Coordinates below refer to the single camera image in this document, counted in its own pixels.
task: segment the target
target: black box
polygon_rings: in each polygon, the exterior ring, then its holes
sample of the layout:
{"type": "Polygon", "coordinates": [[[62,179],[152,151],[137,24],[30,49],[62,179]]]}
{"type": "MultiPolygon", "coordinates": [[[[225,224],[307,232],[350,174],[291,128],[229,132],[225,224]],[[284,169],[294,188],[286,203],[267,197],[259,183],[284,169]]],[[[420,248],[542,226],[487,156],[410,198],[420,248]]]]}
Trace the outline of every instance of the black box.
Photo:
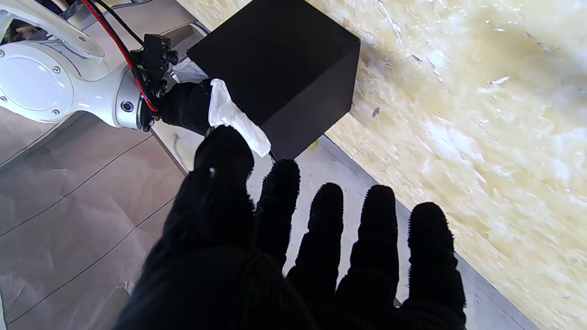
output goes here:
{"type": "Polygon", "coordinates": [[[253,0],[188,50],[294,159],[350,110],[360,40],[304,0],[253,0]]]}

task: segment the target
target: marble surface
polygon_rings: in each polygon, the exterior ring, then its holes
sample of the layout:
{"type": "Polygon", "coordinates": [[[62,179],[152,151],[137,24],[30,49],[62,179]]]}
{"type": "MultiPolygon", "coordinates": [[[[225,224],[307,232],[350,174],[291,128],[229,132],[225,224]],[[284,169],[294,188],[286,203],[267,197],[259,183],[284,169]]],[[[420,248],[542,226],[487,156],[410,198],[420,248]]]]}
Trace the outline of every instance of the marble surface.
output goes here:
{"type": "MultiPolygon", "coordinates": [[[[178,0],[210,29],[249,0],[178,0]]],[[[359,36],[327,135],[542,329],[587,327],[587,2],[309,0],[359,36]]]]}

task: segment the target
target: gloved hand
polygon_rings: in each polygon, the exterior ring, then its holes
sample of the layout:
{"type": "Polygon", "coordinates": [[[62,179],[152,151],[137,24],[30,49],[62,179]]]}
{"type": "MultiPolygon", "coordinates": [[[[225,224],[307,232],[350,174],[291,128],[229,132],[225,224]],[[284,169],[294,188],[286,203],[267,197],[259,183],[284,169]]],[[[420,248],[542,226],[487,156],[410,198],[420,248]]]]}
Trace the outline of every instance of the gloved hand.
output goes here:
{"type": "Polygon", "coordinates": [[[161,102],[166,104],[162,112],[163,122],[205,135],[206,130],[210,128],[210,82],[210,79],[206,79],[200,83],[175,84],[161,98],[161,102]]]}
{"type": "Polygon", "coordinates": [[[464,328],[453,237],[435,204],[417,206],[410,217],[410,296],[396,308],[392,190],[369,190],[351,267],[336,289],[340,187],[319,189],[309,231],[284,279],[299,169],[292,160],[275,163],[253,211],[246,189],[253,165],[246,142],[230,127],[202,142],[117,329],[464,328]]]}

